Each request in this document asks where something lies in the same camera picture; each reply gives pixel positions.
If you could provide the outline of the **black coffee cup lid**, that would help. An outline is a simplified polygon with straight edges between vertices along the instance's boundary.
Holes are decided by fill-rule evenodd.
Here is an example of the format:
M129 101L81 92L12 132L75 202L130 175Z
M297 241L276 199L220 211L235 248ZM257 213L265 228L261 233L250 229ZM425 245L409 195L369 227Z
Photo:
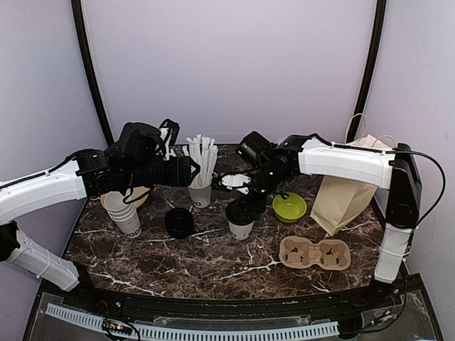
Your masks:
M226 207L226 217L228 222L239 226L248 225L255 220L255 214L241 208L238 201L233 201Z

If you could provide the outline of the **white paper coffee cup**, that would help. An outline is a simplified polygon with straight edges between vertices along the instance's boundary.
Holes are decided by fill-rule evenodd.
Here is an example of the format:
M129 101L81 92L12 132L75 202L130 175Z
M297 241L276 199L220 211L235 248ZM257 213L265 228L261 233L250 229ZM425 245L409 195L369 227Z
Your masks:
M229 221L228 226L232 237L237 240L245 240L250 236L254 222L233 222Z

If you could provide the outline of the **stack of black lids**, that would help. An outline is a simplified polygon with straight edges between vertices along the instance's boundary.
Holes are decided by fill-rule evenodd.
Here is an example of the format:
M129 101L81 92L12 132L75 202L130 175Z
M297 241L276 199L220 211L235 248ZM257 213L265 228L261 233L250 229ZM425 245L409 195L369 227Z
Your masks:
M176 239L185 239L195 231L192 213L182 207L169 210L165 215L164 224L168 235Z

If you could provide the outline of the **stack of white paper cups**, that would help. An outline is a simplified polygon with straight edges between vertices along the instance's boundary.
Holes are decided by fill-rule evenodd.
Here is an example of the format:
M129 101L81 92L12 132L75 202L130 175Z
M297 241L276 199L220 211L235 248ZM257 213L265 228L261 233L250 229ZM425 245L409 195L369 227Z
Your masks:
M141 234L141 223L134 203L126 204L124 196L118 192L110 192L104 196L103 207L120 231L128 238L136 238Z

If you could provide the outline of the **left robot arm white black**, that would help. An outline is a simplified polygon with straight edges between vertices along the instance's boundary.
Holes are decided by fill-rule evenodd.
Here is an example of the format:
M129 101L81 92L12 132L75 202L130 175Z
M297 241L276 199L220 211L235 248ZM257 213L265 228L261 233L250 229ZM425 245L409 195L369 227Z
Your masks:
M1 260L50 281L85 310L100 304L100 293L80 273L81 266L54 255L18 228L16 219L62 202L154 185L186 187L199 173L189 156L152 156L144 161L115 158L100 150L82 150L59 166L1 184Z

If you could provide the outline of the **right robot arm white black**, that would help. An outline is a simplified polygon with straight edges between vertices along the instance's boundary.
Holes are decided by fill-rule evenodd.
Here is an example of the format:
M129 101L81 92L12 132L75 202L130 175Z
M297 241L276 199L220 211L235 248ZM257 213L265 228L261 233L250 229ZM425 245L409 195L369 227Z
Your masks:
M251 228L265 211L268 195L294 175L329 175L388 190L375 283L363 291L367 307L380 307L390 297L388 284L397 278L414 231L424 219L420 212L422 183L414 160L418 152L407 144L386 149L337 144L318 134L291 135L274 144L253 131L240 142L236 153L256 174L241 185L245 192L226 209L233 232L239 227Z

